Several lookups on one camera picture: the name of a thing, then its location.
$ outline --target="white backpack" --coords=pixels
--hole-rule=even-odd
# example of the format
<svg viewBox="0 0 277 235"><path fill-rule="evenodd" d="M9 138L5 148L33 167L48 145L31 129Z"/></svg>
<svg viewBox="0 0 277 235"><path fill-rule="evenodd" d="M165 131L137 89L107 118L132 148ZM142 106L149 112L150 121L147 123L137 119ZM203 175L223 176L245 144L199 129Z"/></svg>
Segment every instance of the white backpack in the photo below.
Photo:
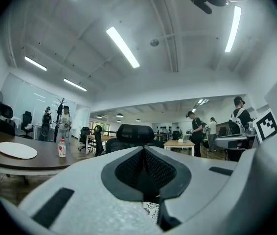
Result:
<svg viewBox="0 0 277 235"><path fill-rule="evenodd" d="M236 117L234 117L233 113L231 114L231 118L229 120L229 131L231 134L243 134L245 133L244 126L242 125L241 119L238 117L242 114L245 109L241 108Z"/></svg>

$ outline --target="plastic bottle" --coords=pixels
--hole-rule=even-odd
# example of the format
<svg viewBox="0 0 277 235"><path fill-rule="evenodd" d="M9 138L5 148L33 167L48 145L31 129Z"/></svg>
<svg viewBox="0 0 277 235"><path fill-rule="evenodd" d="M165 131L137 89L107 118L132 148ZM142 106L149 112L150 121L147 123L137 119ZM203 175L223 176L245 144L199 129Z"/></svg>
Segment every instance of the plastic bottle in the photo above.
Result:
<svg viewBox="0 0 277 235"><path fill-rule="evenodd" d="M64 158L66 156L66 143L65 143L65 139L60 139L60 142L58 144L58 155L61 158Z"/></svg>

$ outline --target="black t-shirt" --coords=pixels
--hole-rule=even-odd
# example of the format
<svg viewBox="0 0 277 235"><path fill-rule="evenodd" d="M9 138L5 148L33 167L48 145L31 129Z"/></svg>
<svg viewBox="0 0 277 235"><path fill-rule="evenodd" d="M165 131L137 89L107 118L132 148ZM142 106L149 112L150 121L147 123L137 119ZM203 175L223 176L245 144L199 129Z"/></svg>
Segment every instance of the black t-shirt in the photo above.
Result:
<svg viewBox="0 0 277 235"><path fill-rule="evenodd" d="M234 110L234 112L233 112L234 117L236 117L239 110L240 110L240 108ZM238 118L241 120L241 123L244 128L248 122L252 122L251 115L249 114L249 112L247 110L244 110Z"/></svg>
<svg viewBox="0 0 277 235"><path fill-rule="evenodd" d="M192 127L193 127L193 130L196 130L198 127L200 127L202 125L202 122L201 120L199 119L199 117L193 119L192 121ZM197 132L194 132L194 134L200 134L202 133L203 131L197 131Z"/></svg>

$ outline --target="ceiling light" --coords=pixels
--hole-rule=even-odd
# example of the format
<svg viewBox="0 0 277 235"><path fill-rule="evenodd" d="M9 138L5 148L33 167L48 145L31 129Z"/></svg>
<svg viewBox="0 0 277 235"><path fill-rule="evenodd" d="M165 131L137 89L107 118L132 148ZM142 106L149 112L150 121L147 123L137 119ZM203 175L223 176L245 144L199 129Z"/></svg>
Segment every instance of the ceiling light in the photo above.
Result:
<svg viewBox="0 0 277 235"><path fill-rule="evenodd" d="M34 64L34 65L37 66L38 68L41 68L42 70L47 71L47 68L46 68L46 67L44 67L44 66L42 66L42 65L40 65L40 64L38 64L38 63L36 63L36 62L33 61L32 59L29 59L27 56L25 56L24 58L25 58L26 61L28 61L28 62Z"/></svg>
<svg viewBox="0 0 277 235"><path fill-rule="evenodd" d="M233 17L233 22L232 22L232 29L231 29L228 44L227 44L227 47L226 47L226 52L230 52L231 49L232 49L232 46L234 44L234 40L235 40L235 37L236 37L236 34L237 34L238 26L240 24L241 12L242 12L242 8L240 8L238 6L236 6L234 8L234 17Z"/></svg>
<svg viewBox="0 0 277 235"><path fill-rule="evenodd" d="M119 35L115 27L111 27L106 30L107 34L111 37L111 39L115 42L115 44L122 51L123 55L128 59L133 68L139 67L139 63L135 59L133 53L130 51L127 44L124 42L122 37Z"/></svg>
<svg viewBox="0 0 277 235"><path fill-rule="evenodd" d="M41 95L38 95L38 94L36 94L36 93L34 93L36 96L40 96L40 97L42 97L42 98L45 98L44 96L41 96Z"/></svg>
<svg viewBox="0 0 277 235"><path fill-rule="evenodd" d="M79 88L80 90L83 90L83 91L87 91L87 89L84 89L84 88L82 88L81 86L79 86L79 85L77 85L77 84L75 84L75 83L72 83L71 81L69 81L69 80L66 80L66 79L64 79L64 81L66 82L66 83L68 83L68 84L71 84L71 85L73 85L73 86L75 86L76 88Z"/></svg>

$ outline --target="window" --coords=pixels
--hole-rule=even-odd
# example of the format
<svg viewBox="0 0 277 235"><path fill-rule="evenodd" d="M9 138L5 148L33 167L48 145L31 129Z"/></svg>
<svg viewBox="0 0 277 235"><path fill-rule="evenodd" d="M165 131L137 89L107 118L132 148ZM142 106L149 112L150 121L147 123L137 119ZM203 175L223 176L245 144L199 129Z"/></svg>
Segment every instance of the window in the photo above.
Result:
<svg viewBox="0 0 277 235"><path fill-rule="evenodd" d="M95 127L99 125L101 126L102 130L102 134L103 135L108 135L109 128L110 125L109 124L105 124L105 123L96 123L96 122L89 122L89 128L92 130L92 132L94 132Z"/></svg>

